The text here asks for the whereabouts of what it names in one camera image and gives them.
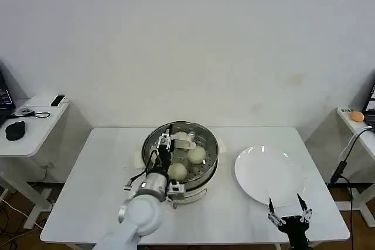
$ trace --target white table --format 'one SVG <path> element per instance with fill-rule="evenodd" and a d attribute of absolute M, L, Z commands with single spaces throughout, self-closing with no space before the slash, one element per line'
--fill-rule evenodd
<path fill-rule="evenodd" d="M 271 145 L 295 155 L 305 174 L 301 194 L 312 208 L 311 241 L 338 241 L 350 234 L 295 128 L 210 128 L 219 142 L 219 164 L 199 201 L 172 209 L 141 244 L 277 244 L 288 237 L 267 219 L 268 207 L 242 191 L 234 175 L 237 155 L 251 145 Z M 128 197 L 122 188 L 139 173 L 143 141 L 153 128 L 97 128 L 90 136 L 40 236 L 42 241 L 95 244 L 118 225 L 118 210 Z M 300 214 L 295 205 L 279 215 Z"/>
<path fill-rule="evenodd" d="M 337 108 L 337 114 L 341 117 L 347 127 L 355 133 L 361 128 L 367 126 L 364 122 L 356 122 L 350 118 L 350 112 L 352 110 L 349 107 L 339 107 Z M 368 131 L 360 135 L 359 142 L 369 153 L 369 155 L 375 160 L 375 133 Z M 375 227 L 375 219 L 367 207 L 366 203 L 375 197 L 375 184 L 365 189 L 362 193 L 359 193 L 357 189 L 352 189 L 353 191 L 353 209 L 360 211 L 362 217 L 366 221 L 369 227 Z M 350 211 L 350 202 L 339 201 L 336 203 L 337 207 L 341 211 Z"/>
<path fill-rule="evenodd" d="M 44 189 L 41 194 L 35 191 L 22 176 L 18 175 L 17 168 L 13 165 L 10 158 L 24 159 L 34 156 L 68 105 L 69 103 L 66 102 L 60 108 L 35 108 L 33 109 L 35 112 L 49 112 L 51 116 L 48 118 L 25 117 L 8 119 L 0 128 L 0 178 L 35 204 L 28 220 L 25 222 L 25 228 L 32 228 L 41 212 L 50 211 L 51 204 L 46 198 L 48 198 L 51 189 Z M 6 127 L 19 121 L 26 122 L 25 136 L 17 141 L 7 140 L 5 137 Z"/>

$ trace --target table leg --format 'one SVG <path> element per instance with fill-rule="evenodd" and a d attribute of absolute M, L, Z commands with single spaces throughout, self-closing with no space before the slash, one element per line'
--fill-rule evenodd
<path fill-rule="evenodd" d="M 372 184 L 364 192 L 359 193 L 357 189 L 352 189 L 353 192 L 353 210 L 360 211 L 363 219 L 370 228 L 375 228 L 375 219 L 366 203 L 375 197 L 375 184 Z M 350 211 L 349 201 L 336 202 L 337 208 L 340 211 Z"/>
<path fill-rule="evenodd" d="M 5 171 L 0 172 L 0 178 L 10 184 L 12 187 L 16 188 L 20 193 L 22 193 L 26 198 L 28 198 L 32 203 L 35 204 L 29 218 L 26 220 L 24 228 L 31 229 L 34 226 L 39 214 L 41 212 L 51 211 L 51 203 L 47 200 L 51 189 L 44 189 L 42 194 L 39 194 L 34 190 L 27 182 L 23 181 L 16 174 L 9 175 Z"/>

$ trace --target cable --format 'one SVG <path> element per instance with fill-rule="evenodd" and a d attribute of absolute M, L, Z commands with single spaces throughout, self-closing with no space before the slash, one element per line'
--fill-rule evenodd
<path fill-rule="evenodd" d="M 335 184 L 335 183 L 337 182 L 337 180 L 338 180 L 338 179 L 341 177 L 341 175 L 343 174 L 343 172 L 344 172 L 344 170 L 345 170 L 345 167 L 346 167 L 346 165 L 347 165 L 347 162 L 346 162 L 346 161 L 347 161 L 347 159 L 348 159 L 350 153 L 352 152 L 352 150 L 353 150 L 353 148 L 354 148 L 354 145 L 356 144 L 356 142 L 357 142 L 358 138 L 360 137 L 360 135 L 362 135 L 362 134 L 365 133 L 366 131 L 370 131 L 370 130 L 372 131 L 373 128 L 372 128 L 372 127 L 371 127 L 371 128 L 367 128 L 367 129 L 361 131 L 361 133 L 359 133 L 359 134 L 356 136 L 356 138 L 354 139 L 354 141 L 353 141 L 353 143 L 352 143 L 352 146 L 350 147 L 350 149 L 349 149 L 349 151 L 348 151 L 348 153 L 347 153 L 345 159 L 344 159 L 344 160 L 341 160 L 340 163 L 338 164 L 338 166 L 336 167 L 336 169 L 333 171 L 333 174 L 332 174 L 332 176 L 331 176 L 331 178 L 330 178 L 330 181 L 329 181 L 330 186 L 328 186 L 328 188 L 330 188 L 331 185 Z"/>
<path fill-rule="evenodd" d="M 148 168 L 148 166 L 149 166 L 149 164 L 150 164 L 150 162 L 151 162 L 151 158 L 152 158 L 152 155 L 153 155 L 154 153 L 156 154 L 157 157 L 159 157 L 158 154 L 156 153 L 156 150 L 153 150 L 153 151 L 151 152 L 151 154 L 150 154 L 150 158 L 149 158 L 149 160 L 148 160 L 148 162 L 147 162 L 147 165 L 146 165 L 146 167 L 145 167 L 145 170 L 143 170 L 140 174 L 134 176 L 133 178 L 130 178 L 130 182 L 131 182 L 131 183 L 134 182 L 136 179 L 138 179 L 138 178 L 141 177 L 144 173 L 147 172 L 147 168 Z"/>
<path fill-rule="evenodd" d="M 43 167 L 43 169 L 45 170 L 44 177 L 42 179 L 40 179 L 38 181 L 35 181 L 34 183 L 30 184 L 31 187 L 35 187 L 37 183 L 39 183 L 41 181 L 44 181 L 47 178 L 47 170 L 48 170 L 48 168 Z"/>
<path fill-rule="evenodd" d="M 349 185 L 349 190 L 350 190 L 350 232 L 352 233 L 351 235 L 351 240 L 352 240 L 352 250 L 354 250 L 354 233 L 353 233 L 353 191 L 352 191 L 352 184 L 350 181 L 345 178 L 344 176 L 340 176 L 340 178 L 343 178 L 346 180 L 347 184 Z"/>
<path fill-rule="evenodd" d="M 361 133 L 363 132 L 363 130 L 365 130 L 365 129 L 371 129 L 371 128 L 372 128 L 372 126 L 366 126 L 366 127 L 363 127 L 363 128 L 361 128 L 361 129 L 357 130 L 357 131 L 353 134 L 353 136 L 352 136 L 352 137 L 350 138 L 350 140 L 348 141 L 346 147 L 340 152 L 340 155 L 339 155 L 339 161 L 341 160 L 341 157 L 342 157 L 344 151 L 346 151 L 346 150 L 348 149 L 350 143 L 351 143 L 352 140 L 356 137 L 356 135 L 357 135 L 358 133 L 361 134 Z"/>
<path fill-rule="evenodd" d="M 8 205 L 11 209 L 13 209 L 13 210 L 15 210 L 15 211 L 21 213 L 21 214 L 24 215 L 26 218 L 29 218 L 29 216 L 27 216 L 24 212 L 19 211 L 18 209 L 14 208 L 14 207 L 11 206 L 8 202 L 6 202 L 4 199 L 1 199 L 1 198 L 0 198 L 0 200 L 3 201 L 6 205 Z M 36 222 L 34 222 L 34 224 L 35 224 L 38 228 L 40 228 L 41 230 L 43 229 L 43 228 L 42 228 L 40 225 L 38 225 Z"/>
<path fill-rule="evenodd" d="M 357 135 L 357 137 L 354 139 L 354 142 L 352 143 L 352 146 L 351 146 L 350 149 L 349 149 L 349 152 L 347 153 L 347 155 L 346 155 L 346 157 L 345 157 L 345 159 L 344 159 L 345 162 L 346 162 L 347 158 L 349 157 L 350 153 L 352 152 L 353 147 L 354 147 L 356 141 L 358 140 L 358 138 L 360 137 L 360 135 L 362 135 L 362 134 L 365 133 L 366 131 L 371 131 L 372 129 L 373 129 L 372 127 L 371 127 L 371 128 L 368 128 L 368 129 L 366 129 L 366 130 L 363 130 L 361 133 L 359 133 L 359 134 Z"/>
<path fill-rule="evenodd" d="M 17 114 L 10 114 L 7 116 L 8 119 L 14 119 L 14 118 L 21 118 L 21 117 L 37 117 L 37 118 L 48 118 L 51 116 L 50 112 L 35 112 L 35 111 L 28 111 L 23 112 L 21 111 L 22 115 Z"/>
<path fill-rule="evenodd" d="M 7 226 L 8 226 L 8 224 L 9 224 L 9 215 L 8 215 L 8 212 L 6 211 L 6 209 L 3 208 L 3 206 L 1 206 L 0 209 L 1 209 L 1 211 L 4 212 L 4 214 L 6 216 L 6 223 L 5 223 L 4 228 L 0 228 L 0 235 L 2 235 L 4 232 L 6 233 L 5 230 L 6 230 Z"/>
<path fill-rule="evenodd" d="M 0 248 L 2 248 L 3 246 L 5 246 L 6 244 L 10 243 L 11 241 L 13 241 L 16 238 L 19 238 L 19 237 L 21 237 L 23 235 L 26 235 L 26 234 L 29 234 L 29 233 L 35 232 L 35 231 L 39 231 L 39 230 L 31 230 L 31 231 L 26 231 L 26 232 L 24 232 L 22 234 L 19 234 L 19 235 L 15 236 L 15 237 L 11 238 L 10 240 L 6 241 L 5 243 L 1 244 Z"/>

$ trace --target white plate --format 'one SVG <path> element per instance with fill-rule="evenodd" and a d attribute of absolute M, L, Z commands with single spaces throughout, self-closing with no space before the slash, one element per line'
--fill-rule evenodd
<path fill-rule="evenodd" d="M 302 169 L 281 150 L 270 146 L 253 146 L 241 152 L 234 166 L 242 189 L 253 199 L 275 207 L 298 202 L 304 191 Z"/>

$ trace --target phone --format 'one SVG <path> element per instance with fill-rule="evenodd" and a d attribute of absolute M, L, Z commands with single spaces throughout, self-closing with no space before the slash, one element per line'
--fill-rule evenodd
<path fill-rule="evenodd" d="M 51 107 L 58 107 L 61 101 L 65 98 L 65 95 L 57 95 L 56 98 L 51 103 Z"/>

